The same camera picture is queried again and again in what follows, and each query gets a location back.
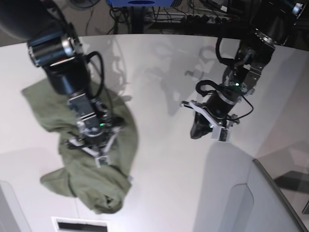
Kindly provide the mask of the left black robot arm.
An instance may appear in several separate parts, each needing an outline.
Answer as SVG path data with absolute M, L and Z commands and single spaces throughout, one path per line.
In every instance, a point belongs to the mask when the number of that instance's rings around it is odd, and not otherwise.
M 221 83 L 200 80 L 196 84 L 196 92 L 207 97 L 207 100 L 181 102 L 181 106 L 195 112 L 191 139 L 210 134 L 217 141 L 229 141 L 231 127 L 249 115 L 238 116 L 230 111 L 254 93 L 263 69 L 271 61 L 275 46 L 288 41 L 308 3 L 307 0 L 262 0 L 250 21 L 248 34 L 239 42 L 234 58 L 222 57 L 220 45 L 223 34 L 219 34 L 215 52 L 218 61 L 226 66 Z

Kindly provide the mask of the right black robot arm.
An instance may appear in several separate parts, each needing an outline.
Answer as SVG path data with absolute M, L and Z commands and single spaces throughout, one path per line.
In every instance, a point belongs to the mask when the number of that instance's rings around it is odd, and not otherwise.
M 68 148 L 91 155 L 98 167 L 109 165 L 124 120 L 100 100 L 106 90 L 102 55 L 84 53 L 73 24 L 52 0 L 1 1 L 0 27 L 26 41 L 32 63 L 45 71 L 57 94 L 67 96 L 79 131 L 68 139 Z

